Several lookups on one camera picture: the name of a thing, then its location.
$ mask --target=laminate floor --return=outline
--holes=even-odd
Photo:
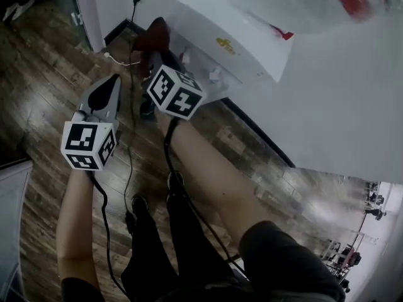
[[[105,51],[128,61],[126,30]],[[138,117],[139,82],[135,80],[135,126],[130,118],[130,74],[126,67],[93,53],[52,3],[34,5],[9,26],[0,24],[0,145],[24,150],[34,167],[21,221],[21,265],[28,299],[60,301],[55,254],[55,229],[70,168],[60,154],[64,121],[70,120],[81,93],[112,73],[122,77],[122,106],[118,114],[122,139],[106,170],[96,174],[108,193],[111,259],[117,277],[131,256],[123,191],[128,181],[131,145],[133,176],[129,197],[147,196],[165,249],[176,267],[165,207],[167,165],[162,135],[154,123]],[[365,182],[315,171],[288,168],[223,103],[203,106],[191,122],[240,171],[256,183],[256,196],[274,222],[297,241],[319,254],[328,238],[354,240],[349,229],[363,221]],[[178,160],[174,165],[183,171]],[[237,249],[216,212],[203,200],[197,185],[184,172],[188,192],[220,235],[231,254]],[[102,196],[94,196],[93,250],[99,283],[107,301],[125,301],[110,279],[106,263],[106,233],[101,216]],[[214,246],[218,243],[206,231]]]

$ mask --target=black baseboard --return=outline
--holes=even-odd
[[[267,134],[250,118],[243,112],[234,102],[229,98],[223,98],[221,100],[232,112],[234,112],[254,133],[256,133],[259,138],[261,138],[277,155],[286,163],[290,168],[295,168],[295,164],[290,158],[280,149],[277,144],[272,141]]]
[[[140,26],[132,23],[130,20],[123,20],[114,30],[112,30],[108,36],[105,37],[106,45],[109,45],[112,40],[114,40],[118,35],[122,33],[122,31],[129,27],[136,34],[141,34],[145,31],[145,29]],[[265,142],[274,152],[278,154],[278,156],[288,165],[290,168],[295,168],[295,164],[286,156],[286,154],[277,146],[275,142],[272,141],[271,138],[265,134],[262,129],[250,118],[248,115],[243,112],[238,106],[235,105],[229,98],[224,98],[221,100],[232,112],[234,112],[254,133],[256,133],[262,140]]]
[[[125,19],[125,20],[123,20],[119,25],[117,25],[117,26],[115,27],[115,29],[113,29],[113,30],[104,38],[104,41],[105,41],[106,46],[108,46],[108,45],[112,42],[112,40],[114,40],[118,35],[120,35],[120,34],[123,32],[123,30],[124,30],[125,28],[127,28],[128,24],[129,24],[129,20],[128,20],[128,19]]]
[[[132,23],[129,20],[127,20],[127,26],[138,35],[145,32],[145,29],[141,28],[140,26],[136,25],[135,23]]]

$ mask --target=black pants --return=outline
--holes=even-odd
[[[379,209],[367,209],[365,210],[366,214],[371,214],[373,216],[378,216],[379,215]]]
[[[132,258],[122,273],[122,283],[133,301],[155,301],[174,289],[233,276],[228,263],[204,236],[186,198],[171,196],[167,202],[172,240],[178,260],[174,271],[151,215],[138,216],[132,242]]]

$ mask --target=white box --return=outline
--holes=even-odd
[[[102,171],[115,147],[112,123],[64,123],[61,151],[73,169]]]
[[[167,22],[244,87],[271,79],[278,82],[292,49],[293,38],[283,39],[231,0],[177,0]]]
[[[165,65],[160,67],[147,92],[160,111],[185,120],[206,98],[199,82]]]

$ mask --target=black cable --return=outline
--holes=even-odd
[[[106,195],[104,189],[102,189],[101,185],[98,183],[98,181],[94,177],[94,173],[92,171],[87,171],[87,175],[90,178],[91,182],[94,184],[95,188],[98,189],[98,191],[102,194],[103,196],[103,204],[101,207],[102,211],[102,217],[103,217],[103,223],[105,224],[105,229],[106,229],[106,259],[108,260],[108,267],[109,267],[109,273],[111,275],[112,281],[116,284],[116,286],[123,292],[125,296],[128,295],[123,289],[118,281],[115,279],[115,276],[113,275],[113,269],[112,269],[112,264],[111,264],[111,256],[110,256],[110,232],[109,232],[109,225],[108,225],[108,220],[106,219],[106,205],[108,204],[108,196]]]
[[[134,17],[134,12],[135,12],[135,7],[136,4],[139,2],[140,0],[133,0],[133,15],[132,15],[132,23],[133,23],[133,17]],[[134,116],[134,110],[133,110],[133,100],[134,100],[134,79],[133,79],[133,69],[132,69],[132,50],[131,50],[131,44],[129,42],[129,67],[130,67],[130,79],[131,79],[131,83],[132,83],[132,88],[130,89],[130,112],[132,115],[132,122],[133,122],[133,128],[135,128],[135,116]],[[131,141],[129,141],[129,144],[127,146],[127,154],[128,157],[130,159],[130,175],[128,177],[127,183],[126,183],[126,187],[125,187],[125,191],[123,193],[123,198],[125,200],[125,207],[126,207],[126,214],[130,213],[128,206],[127,206],[127,202],[126,202],[126,192],[128,189],[128,185],[130,184],[130,180],[132,178],[132,174],[133,174],[133,162],[132,162],[132,153],[130,151],[130,146],[131,146]],[[102,217],[103,217],[103,222],[105,224],[105,229],[106,229],[106,259],[108,261],[108,268],[109,268],[109,273],[110,276],[112,278],[112,281],[116,284],[116,286],[122,291],[122,293],[130,300],[130,298],[128,297],[125,289],[123,289],[120,284],[118,283],[118,281],[115,279],[115,276],[113,275],[113,269],[112,269],[112,264],[111,264],[111,256],[110,256],[110,231],[109,231],[109,225],[108,225],[108,220],[106,219],[106,205],[108,204],[108,196],[105,193],[105,190],[101,187],[101,185],[98,183],[98,181],[95,179],[94,177],[94,173],[92,171],[87,171],[87,174],[91,180],[91,182],[94,184],[95,188],[102,194],[103,196],[103,204],[101,207],[101,212],[102,212]]]
[[[130,22],[133,24],[133,19],[134,19],[134,12],[136,10],[136,5],[140,0],[133,0],[133,14]],[[132,68],[132,44],[129,42],[128,43],[128,63],[129,69],[130,69],[130,83],[131,83],[131,88],[130,88],[130,115],[132,117],[132,123],[133,123],[133,129],[135,128],[135,116],[134,116],[134,109],[133,109],[133,103],[134,103],[134,79],[133,79],[133,68]],[[127,206],[126,202],[126,192],[128,189],[128,185],[130,184],[130,180],[132,178],[133,174],[133,162],[132,162],[132,152],[131,152],[131,146],[132,146],[132,138],[129,141],[129,144],[127,145],[127,154],[130,159],[130,175],[128,177],[128,181],[126,183],[125,191],[123,192],[123,199],[125,200],[125,207],[126,207],[126,213],[129,213],[129,209]]]
[[[217,242],[220,244],[220,246],[222,247],[224,253],[226,254],[228,260],[233,263],[235,265],[236,268],[239,269],[239,271],[246,276],[246,273],[244,272],[244,270],[233,260],[233,258],[231,257],[231,255],[229,254],[227,247],[225,247],[224,243],[221,241],[221,238],[217,235],[217,233],[215,232],[215,230],[210,226],[210,224],[208,223],[208,221],[203,217],[203,215],[198,211],[198,209],[196,208],[196,206],[193,204],[189,194],[186,192],[186,189],[184,188],[184,186],[180,183],[178,176],[176,175],[175,169],[172,165],[171,162],[171,158],[169,157],[169,145],[171,144],[171,139],[172,139],[172,134],[174,133],[175,128],[177,127],[179,123],[179,118],[178,117],[174,117],[170,124],[169,124],[169,128],[168,131],[166,133],[165,139],[164,139],[164,153],[165,153],[165,158],[166,158],[166,162],[168,164],[169,170],[171,171],[171,174],[173,176],[175,176],[175,180],[176,181],[176,186],[179,186],[182,188],[182,191],[186,197],[186,199],[189,202],[189,205],[191,206],[191,208],[193,209],[193,211],[195,212],[195,214],[199,217],[199,219],[201,219],[201,221],[206,225],[206,227],[211,231],[211,233],[213,234],[213,236],[215,237],[215,239],[217,240]]]

